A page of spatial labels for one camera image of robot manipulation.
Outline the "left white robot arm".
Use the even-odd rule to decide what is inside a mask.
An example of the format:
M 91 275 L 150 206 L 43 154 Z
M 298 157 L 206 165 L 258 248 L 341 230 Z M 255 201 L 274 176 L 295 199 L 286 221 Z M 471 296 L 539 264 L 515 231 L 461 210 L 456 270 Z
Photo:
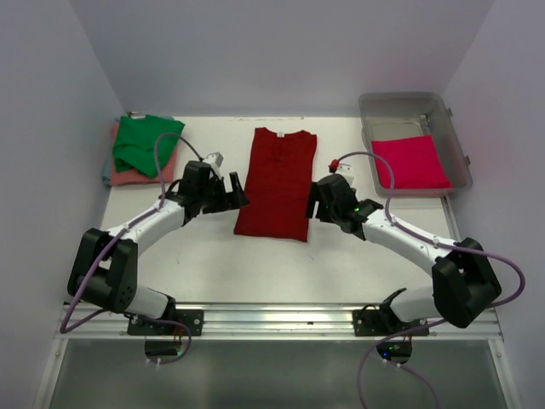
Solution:
M 114 228 L 85 232 L 67 283 L 68 294 L 107 312 L 145 316 L 157 334 L 172 332 L 177 323 L 175 300 L 138 283 L 139 257 L 201 214 L 248 205 L 236 172 L 229 174 L 229 181 L 230 191 L 218 165 L 190 161 L 182 178 L 166 187 L 150 208 Z

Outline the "dark red t-shirt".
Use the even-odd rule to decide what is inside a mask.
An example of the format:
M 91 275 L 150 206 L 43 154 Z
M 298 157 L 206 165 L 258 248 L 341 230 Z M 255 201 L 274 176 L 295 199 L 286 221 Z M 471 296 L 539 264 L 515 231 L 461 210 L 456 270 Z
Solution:
M 318 137 L 306 130 L 280 134 L 256 128 L 236 235 L 307 242 L 307 202 Z

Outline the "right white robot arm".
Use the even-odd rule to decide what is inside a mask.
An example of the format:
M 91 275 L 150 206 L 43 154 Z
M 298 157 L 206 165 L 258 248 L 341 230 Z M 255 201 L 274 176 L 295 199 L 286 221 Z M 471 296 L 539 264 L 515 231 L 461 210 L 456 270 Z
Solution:
M 442 318 L 465 328 L 502 293 L 499 280 L 482 246 L 474 239 L 456 242 L 421 229 L 409 234 L 372 199 L 359 200 L 345 177 L 332 174 L 314 182 L 307 217 L 333 223 L 342 232 L 388 248 L 412 262 L 429 277 L 421 288 L 401 288 L 372 308 L 363 308 L 389 334 L 410 324 Z

